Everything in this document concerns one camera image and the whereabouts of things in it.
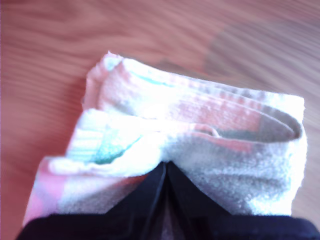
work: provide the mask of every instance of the wood grain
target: wood grain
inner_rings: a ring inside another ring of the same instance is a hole
[[[108,50],[304,97],[308,160],[293,215],[320,228],[318,0],[7,0],[1,23],[3,240],[21,228],[42,157],[64,153],[86,73]]]

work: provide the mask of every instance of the towel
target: towel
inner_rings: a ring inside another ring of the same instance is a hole
[[[52,213],[105,213],[161,161],[232,214],[291,214],[306,164],[303,98],[109,52],[87,74],[82,106],[65,155],[39,165],[24,225]]]

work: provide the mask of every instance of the table surface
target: table surface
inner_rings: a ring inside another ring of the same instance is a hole
[[[21,228],[42,157],[64,153],[86,73],[108,50],[304,97],[309,147],[293,215],[320,227],[318,0],[7,0],[1,23],[3,240]]]

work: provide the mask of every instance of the terry cloth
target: terry cloth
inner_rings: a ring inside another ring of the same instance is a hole
[[[232,214],[291,214],[307,154],[303,98],[108,53],[87,75],[82,106],[65,155],[40,163],[24,225],[105,213],[161,161]]]

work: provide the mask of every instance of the pink towel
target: pink towel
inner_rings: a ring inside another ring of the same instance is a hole
[[[88,73],[65,156],[45,157],[24,225],[105,213],[174,161],[232,214],[290,215],[307,153],[301,97],[195,79],[108,53]]]

